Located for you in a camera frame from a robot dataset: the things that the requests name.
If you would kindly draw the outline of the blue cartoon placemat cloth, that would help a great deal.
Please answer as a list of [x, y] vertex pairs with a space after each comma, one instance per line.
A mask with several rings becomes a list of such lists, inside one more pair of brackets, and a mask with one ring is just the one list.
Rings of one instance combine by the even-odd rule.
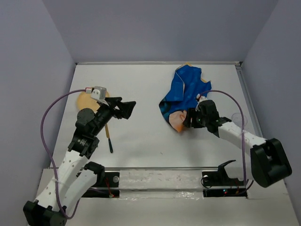
[[197, 105], [197, 95], [211, 89], [211, 82], [202, 78], [201, 68], [190, 64], [178, 67], [170, 90], [159, 103], [163, 118], [175, 131], [181, 133], [188, 109]]

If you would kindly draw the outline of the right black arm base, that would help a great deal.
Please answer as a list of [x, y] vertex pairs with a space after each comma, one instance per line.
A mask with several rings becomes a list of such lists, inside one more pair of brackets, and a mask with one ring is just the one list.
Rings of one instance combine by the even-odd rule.
[[220, 164], [216, 171], [203, 171], [200, 179], [203, 187], [203, 196], [209, 197], [245, 197], [247, 198], [246, 187], [243, 181], [238, 178], [229, 178], [225, 167], [234, 162], [230, 160]]

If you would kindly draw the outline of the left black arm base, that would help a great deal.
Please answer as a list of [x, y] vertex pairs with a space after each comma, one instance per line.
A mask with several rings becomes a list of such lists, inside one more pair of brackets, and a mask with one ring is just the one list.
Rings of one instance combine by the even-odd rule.
[[117, 171], [106, 171], [104, 178], [97, 177], [96, 183], [88, 189], [84, 198], [119, 198], [119, 177]]

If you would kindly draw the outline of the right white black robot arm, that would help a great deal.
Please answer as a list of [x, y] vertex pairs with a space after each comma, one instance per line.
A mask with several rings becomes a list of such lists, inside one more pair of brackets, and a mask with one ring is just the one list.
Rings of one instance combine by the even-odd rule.
[[278, 139], [256, 136], [229, 118], [221, 117], [212, 100], [202, 100], [195, 108], [188, 109], [183, 124], [187, 128], [206, 128], [248, 155], [250, 166], [243, 164], [245, 172], [242, 173], [242, 179], [253, 180], [266, 188], [292, 174], [291, 165]]

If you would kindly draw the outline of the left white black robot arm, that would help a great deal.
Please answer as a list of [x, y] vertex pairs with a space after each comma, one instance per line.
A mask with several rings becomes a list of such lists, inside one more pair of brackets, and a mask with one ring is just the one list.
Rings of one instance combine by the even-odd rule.
[[98, 133], [111, 118], [129, 119], [135, 101], [122, 102], [108, 97], [96, 112], [84, 108], [77, 114], [76, 130], [54, 176], [34, 201], [27, 201], [23, 211], [30, 226], [64, 226], [73, 218], [82, 195], [104, 181], [104, 166], [90, 161], [98, 147]]

